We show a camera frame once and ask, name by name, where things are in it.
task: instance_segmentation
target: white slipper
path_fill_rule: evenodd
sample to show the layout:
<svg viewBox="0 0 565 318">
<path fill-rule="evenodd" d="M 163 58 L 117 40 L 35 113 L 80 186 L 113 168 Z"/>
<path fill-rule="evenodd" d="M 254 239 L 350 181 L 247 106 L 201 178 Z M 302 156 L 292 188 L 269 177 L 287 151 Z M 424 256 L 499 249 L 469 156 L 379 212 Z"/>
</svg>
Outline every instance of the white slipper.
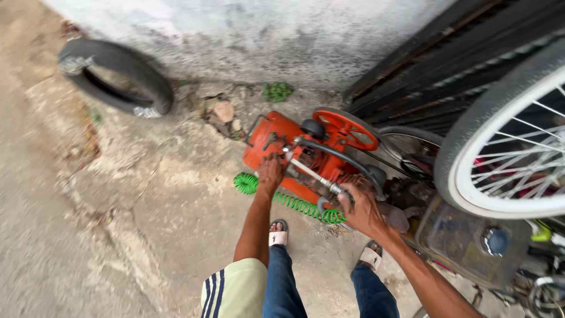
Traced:
<svg viewBox="0 0 565 318">
<path fill-rule="evenodd" d="M 288 226 L 286 225 L 285 220 L 274 220 L 271 222 L 271 226 L 277 223 L 282 224 L 282 232 L 269 232 L 269 246 L 275 244 L 286 246 L 286 240 L 288 238 Z"/>
<path fill-rule="evenodd" d="M 371 248 L 373 244 L 379 245 L 380 253 L 373 251 L 373 249 Z M 367 243 L 367 245 L 365 245 L 365 248 L 363 249 L 363 252 L 359 257 L 357 264 L 360 264 L 362 261 L 371 264 L 371 266 L 373 266 L 373 272 L 376 272 L 377 268 L 379 268 L 379 265 L 383 261 L 383 247 L 374 240 L 370 241 L 369 243 Z"/>
</svg>

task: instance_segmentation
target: metal bracket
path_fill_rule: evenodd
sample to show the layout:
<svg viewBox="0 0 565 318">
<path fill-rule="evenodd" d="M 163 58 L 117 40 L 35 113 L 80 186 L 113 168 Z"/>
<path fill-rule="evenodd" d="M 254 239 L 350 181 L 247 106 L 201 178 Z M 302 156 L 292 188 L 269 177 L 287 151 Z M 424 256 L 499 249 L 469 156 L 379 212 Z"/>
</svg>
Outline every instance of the metal bracket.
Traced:
<svg viewBox="0 0 565 318">
<path fill-rule="evenodd" d="M 244 143 L 248 146 L 250 146 L 251 148 L 253 148 L 253 144 L 249 142 L 249 137 L 251 137 L 251 134 L 253 133 L 253 131 L 255 130 L 255 126 L 257 126 L 257 124 L 259 123 L 259 120 L 262 118 L 266 119 L 266 120 L 270 120 L 267 116 L 260 114 L 257 116 L 257 118 L 255 118 L 255 120 L 253 121 L 253 124 L 251 124 L 251 127 L 249 127 L 248 133 L 245 135 L 244 138 Z"/>
</svg>

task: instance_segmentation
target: man's left hand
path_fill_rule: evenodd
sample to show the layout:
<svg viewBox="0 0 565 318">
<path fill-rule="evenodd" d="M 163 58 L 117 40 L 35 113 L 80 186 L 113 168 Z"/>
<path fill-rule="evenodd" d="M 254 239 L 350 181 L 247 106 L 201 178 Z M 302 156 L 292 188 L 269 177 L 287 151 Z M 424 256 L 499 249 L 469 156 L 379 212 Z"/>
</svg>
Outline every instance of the man's left hand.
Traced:
<svg viewBox="0 0 565 318">
<path fill-rule="evenodd" d="M 284 175 L 284 168 L 279 161 L 279 155 L 273 152 L 268 157 L 263 157 L 257 172 L 259 173 L 258 187 L 274 193 L 283 181 Z"/>
</svg>

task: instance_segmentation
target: weed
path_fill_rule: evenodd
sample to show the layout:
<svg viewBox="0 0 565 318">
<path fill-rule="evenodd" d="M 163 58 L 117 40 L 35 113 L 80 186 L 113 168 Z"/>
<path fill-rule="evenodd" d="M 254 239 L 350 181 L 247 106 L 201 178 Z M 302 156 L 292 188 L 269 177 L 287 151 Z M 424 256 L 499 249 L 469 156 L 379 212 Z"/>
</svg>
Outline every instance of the weed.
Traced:
<svg viewBox="0 0 565 318">
<path fill-rule="evenodd" d="M 282 102 L 292 94 L 292 89 L 286 83 L 263 84 L 263 100 Z"/>
<path fill-rule="evenodd" d="M 90 117 L 90 119 L 95 124 L 101 124 L 102 123 L 102 116 L 100 115 L 100 113 L 98 111 L 96 111 L 96 109 L 90 109 L 88 111 L 88 117 Z"/>
</svg>

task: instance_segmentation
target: metal gate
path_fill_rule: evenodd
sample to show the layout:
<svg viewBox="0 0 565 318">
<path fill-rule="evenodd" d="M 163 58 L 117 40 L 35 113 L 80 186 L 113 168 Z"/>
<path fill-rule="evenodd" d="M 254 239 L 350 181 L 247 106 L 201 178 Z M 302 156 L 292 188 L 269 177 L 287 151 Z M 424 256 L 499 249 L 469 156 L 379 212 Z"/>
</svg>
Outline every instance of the metal gate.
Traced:
<svg viewBox="0 0 565 318">
<path fill-rule="evenodd" d="M 445 136 L 489 87 L 565 35 L 564 16 L 564 0 L 460 0 L 353 84 L 346 110 Z"/>
</svg>

